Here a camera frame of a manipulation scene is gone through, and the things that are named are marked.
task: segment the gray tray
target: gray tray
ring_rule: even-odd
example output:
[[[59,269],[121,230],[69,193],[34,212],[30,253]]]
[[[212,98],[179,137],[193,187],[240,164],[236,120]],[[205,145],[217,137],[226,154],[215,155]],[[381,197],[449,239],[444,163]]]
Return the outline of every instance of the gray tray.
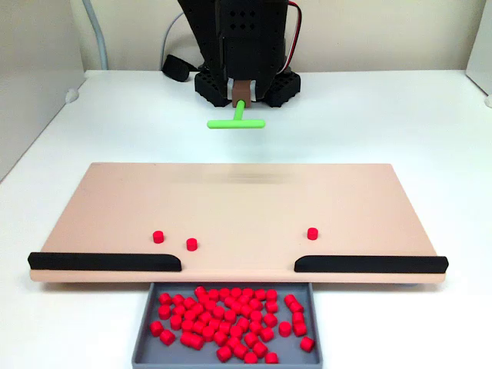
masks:
[[[299,344],[302,337],[296,337],[292,333],[289,337],[281,337],[278,334],[278,325],[274,327],[275,338],[268,342],[270,351],[278,355],[279,364],[275,367],[280,369],[293,369],[302,367],[306,369],[321,369],[322,356],[319,348],[319,335],[317,332],[316,315],[314,313],[313,290],[309,283],[154,283],[151,285],[148,294],[147,304],[145,306],[144,316],[141,321],[138,332],[135,350],[131,360],[134,369],[206,369],[210,367],[228,367],[238,369],[244,367],[243,361],[233,357],[227,363],[221,363],[216,356],[218,346],[215,342],[209,342],[204,345],[200,351],[195,351],[189,347],[183,346],[179,342],[181,331],[173,331],[176,334],[176,341],[169,347],[162,344],[158,337],[153,337],[149,330],[149,324],[158,320],[158,308],[160,306],[158,297],[161,293],[168,292],[171,296],[182,294],[183,297],[194,297],[194,290],[198,285],[203,285],[207,290],[210,288],[264,288],[265,290],[273,288],[278,292],[278,313],[276,317],[278,322],[291,321],[291,312],[284,303],[284,297],[287,294],[293,294],[297,300],[304,306],[304,318],[307,326],[307,336],[313,338],[316,342],[311,353],[304,352],[300,349]],[[169,321],[162,321],[166,329],[170,329]],[[271,364],[265,364],[264,360],[259,360],[256,367],[267,369]]]

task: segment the white cable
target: white cable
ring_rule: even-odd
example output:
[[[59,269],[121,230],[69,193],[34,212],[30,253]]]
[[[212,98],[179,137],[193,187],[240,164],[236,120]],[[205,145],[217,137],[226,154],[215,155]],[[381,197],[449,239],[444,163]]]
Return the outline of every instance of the white cable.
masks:
[[[95,39],[98,42],[99,57],[101,58],[101,69],[108,70],[108,55],[106,54],[105,37],[102,35],[101,26],[99,26],[98,18],[95,16],[94,8],[92,8],[91,0],[82,0],[85,6],[87,16],[91,21],[92,28],[94,29]]]
[[[184,14],[184,12],[181,12],[180,14],[176,15],[176,18],[173,19],[171,24],[168,26],[168,29],[166,30],[166,33],[164,34],[164,41],[162,42],[162,50],[161,50],[161,68],[162,65],[164,65],[164,50],[166,47],[166,39],[168,38],[169,32],[172,28],[172,26],[176,23],[176,21],[179,19]]]

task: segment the pink board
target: pink board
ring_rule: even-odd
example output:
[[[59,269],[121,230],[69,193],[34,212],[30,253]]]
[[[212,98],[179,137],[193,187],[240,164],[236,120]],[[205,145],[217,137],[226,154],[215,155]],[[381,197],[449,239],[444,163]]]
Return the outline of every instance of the pink board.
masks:
[[[310,227],[319,230],[315,241]],[[161,244],[152,240],[157,230]],[[196,251],[187,250],[188,238],[198,240]],[[35,281],[435,283],[445,276],[294,270],[305,255],[437,256],[390,165],[94,163],[43,253],[170,254],[181,271],[32,268]]]

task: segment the green plastic piece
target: green plastic piece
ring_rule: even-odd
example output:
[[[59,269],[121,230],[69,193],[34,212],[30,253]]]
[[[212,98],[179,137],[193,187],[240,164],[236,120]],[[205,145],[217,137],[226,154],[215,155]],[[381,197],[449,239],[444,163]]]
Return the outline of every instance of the green plastic piece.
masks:
[[[261,119],[243,120],[245,103],[242,100],[236,105],[234,119],[224,121],[208,121],[207,126],[210,129],[237,129],[237,128],[263,128],[265,122]]]

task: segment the black guide strip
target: black guide strip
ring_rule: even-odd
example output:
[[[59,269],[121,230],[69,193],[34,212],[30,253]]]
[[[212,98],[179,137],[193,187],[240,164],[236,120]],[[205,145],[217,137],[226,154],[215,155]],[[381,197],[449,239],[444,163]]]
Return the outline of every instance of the black guide strip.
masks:
[[[307,255],[296,260],[297,273],[415,273],[443,274],[444,256]]]
[[[32,270],[181,271],[181,261],[170,254],[32,252],[28,262]]]

